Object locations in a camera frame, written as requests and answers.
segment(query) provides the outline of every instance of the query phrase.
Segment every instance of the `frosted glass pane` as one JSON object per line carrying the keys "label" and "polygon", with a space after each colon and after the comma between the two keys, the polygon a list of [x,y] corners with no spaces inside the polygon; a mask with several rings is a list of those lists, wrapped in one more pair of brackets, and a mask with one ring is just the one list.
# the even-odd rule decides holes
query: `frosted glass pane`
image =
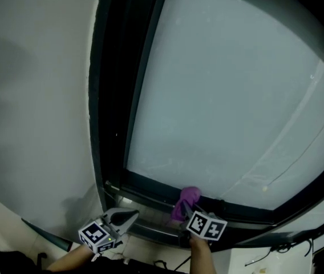
{"label": "frosted glass pane", "polygon": [[324,28],[296,0],[166,0],[127,168],[275,209],[324,170]]}

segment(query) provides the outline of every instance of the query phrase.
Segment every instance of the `forearm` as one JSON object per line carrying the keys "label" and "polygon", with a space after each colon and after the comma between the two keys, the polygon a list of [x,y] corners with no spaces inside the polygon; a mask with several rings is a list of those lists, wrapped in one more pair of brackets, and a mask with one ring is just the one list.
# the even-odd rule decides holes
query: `forearm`
{"label": "forearm", "polygon": [[47,270],[60,272],[77,269],[85,265],[85,263],[90,262],[93,256],[94,253],[85,244],[83,244],[52,263]]}
{"label": "forearm", "polygon": [[191,242],[190,274],[216,274],[212,253],[205,241]]}

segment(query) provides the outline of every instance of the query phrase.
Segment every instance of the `purple cloth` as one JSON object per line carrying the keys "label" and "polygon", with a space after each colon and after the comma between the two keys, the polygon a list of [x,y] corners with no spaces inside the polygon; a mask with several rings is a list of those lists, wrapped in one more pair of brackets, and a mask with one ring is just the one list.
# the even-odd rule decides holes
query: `purple cloth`
{"label": "purple cloth", "polygon": [[181,212],[182,201],[185,200],[190,205],[190,208],[192,208],[192,206],[198,202],[200,196],[201,191],[197,187],[183,188],[180,194],[180,200],[176,203],[174,209],[172,210],[171,218],[178,221],[185,221]]}

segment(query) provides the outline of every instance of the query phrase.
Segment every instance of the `black window frame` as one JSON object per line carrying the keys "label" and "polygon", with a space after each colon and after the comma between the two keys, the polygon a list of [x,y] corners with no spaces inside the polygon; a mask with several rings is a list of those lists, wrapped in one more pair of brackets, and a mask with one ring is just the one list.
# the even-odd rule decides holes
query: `black window frame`
{"label": "black window frame", "polygon": [[[324,0],[298,0],[324,25]],[[171,212],[180,190],[126,169],[129,145],[154,34],[164,0],[99,0],[91,48],[89,111],[91,148],[104,210],[116,195]],[[300,193],[275,210],[258,209],[202,197],[199,205],[228,221],[213,250],[263,246],[260,238],[305,214],[324,200],[324,171]],[[277,243],[324,234],[311,230]],[[179,232],[138,220],[135,235],[182,246]]]}

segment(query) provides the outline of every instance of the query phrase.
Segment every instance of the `floor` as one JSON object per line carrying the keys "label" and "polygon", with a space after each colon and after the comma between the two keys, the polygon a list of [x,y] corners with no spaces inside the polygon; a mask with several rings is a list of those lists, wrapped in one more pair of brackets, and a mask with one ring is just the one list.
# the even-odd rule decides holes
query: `floor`
{"label": "floor", "polygon": [[[123,236],[124,244],[115,249],[104,252],[103,256],[110,259],[119,259],[121,255],[148,264],[153,261],[163,260],[167,263],[168,269],[175,269],[186,258],[190,251],[166,247],[160,244],[145,241],[134,236]],[[30,227],[21,218],[11,212],[0,203],[0,250],[21,251],[34,262],[37,261],[38,253],[45,252],[48,258],[43,260],[43,268],[46,268],[53,261],[59,259],[67,252],[60,249],[53,243],[47,241]],[[183,265],[179,271],[189,273],[189,263]]]}

